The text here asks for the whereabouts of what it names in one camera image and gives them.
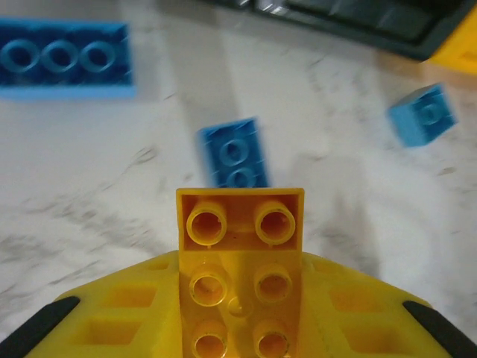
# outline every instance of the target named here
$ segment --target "yellow lego brick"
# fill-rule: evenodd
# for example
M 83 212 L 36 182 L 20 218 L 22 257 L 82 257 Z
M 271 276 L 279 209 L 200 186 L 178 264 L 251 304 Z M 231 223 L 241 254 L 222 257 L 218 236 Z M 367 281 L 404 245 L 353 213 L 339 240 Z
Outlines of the yellow lego brick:
M 185 358 L 295 357 L 302 189 L 179 189 Z
M 455 29 L 430 61 L 451 69 L 477 75 L 477 6 Z

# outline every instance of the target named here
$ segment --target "white marble surface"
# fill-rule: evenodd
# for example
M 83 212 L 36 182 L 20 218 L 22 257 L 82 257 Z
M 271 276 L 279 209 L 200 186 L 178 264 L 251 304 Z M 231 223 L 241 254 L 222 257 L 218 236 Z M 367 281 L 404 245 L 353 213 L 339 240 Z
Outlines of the white marble surface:
M 186 1 L 0 13 L 129 22 L 139 85 L 129 101 L 0 101 L 0 339 L 67 289 L 174 250 L 174 191 L 203 186 L 192 135 L 257 115 L 273 185 L 306 189 L 305 249 L 477 340 L 477 78 Z M 403 148 L 386 108 L 438 81 L 460 123 Z

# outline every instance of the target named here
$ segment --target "blue lego brick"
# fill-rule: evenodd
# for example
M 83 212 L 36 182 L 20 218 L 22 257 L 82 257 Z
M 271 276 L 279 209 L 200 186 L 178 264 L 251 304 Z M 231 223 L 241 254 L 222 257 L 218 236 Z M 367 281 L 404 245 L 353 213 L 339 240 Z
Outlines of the blue lego brick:
M 210 186 L 269 186 L 255 119 L 203 128 L 198 131 L 198 142 Z
M 408 95 L 388 111 L 404 145 L 426 145 L 457 121 L 441 84 L 424 87 Z
M 133 97 L 128 38 L 124 23 L 0 19 L 0 96 Z

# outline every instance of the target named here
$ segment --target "yellow object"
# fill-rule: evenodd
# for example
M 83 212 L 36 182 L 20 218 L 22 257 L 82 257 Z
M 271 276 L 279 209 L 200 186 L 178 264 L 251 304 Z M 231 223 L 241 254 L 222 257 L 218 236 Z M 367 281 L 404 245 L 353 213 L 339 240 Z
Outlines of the yellow object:
M 477 7 L 467 15 L 430 61 L 477 75 Z
M 301 189 L 179 189 L 179 251 L 60 296 L 28 358 L 444 358 L 425 301 L 302 253 Z

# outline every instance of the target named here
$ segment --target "dark blue lego brick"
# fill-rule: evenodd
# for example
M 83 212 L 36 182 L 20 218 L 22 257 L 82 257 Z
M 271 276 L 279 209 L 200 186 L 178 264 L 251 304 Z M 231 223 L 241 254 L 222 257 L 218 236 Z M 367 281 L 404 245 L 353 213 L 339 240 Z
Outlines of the dark blue lego brick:
M 128 38 L 124 23 L 0 19 L 0 96 L 132 97 Z
M 255 119 L 203 128 L 198 132 L 198 142 L 211 186 L 269 186 Z

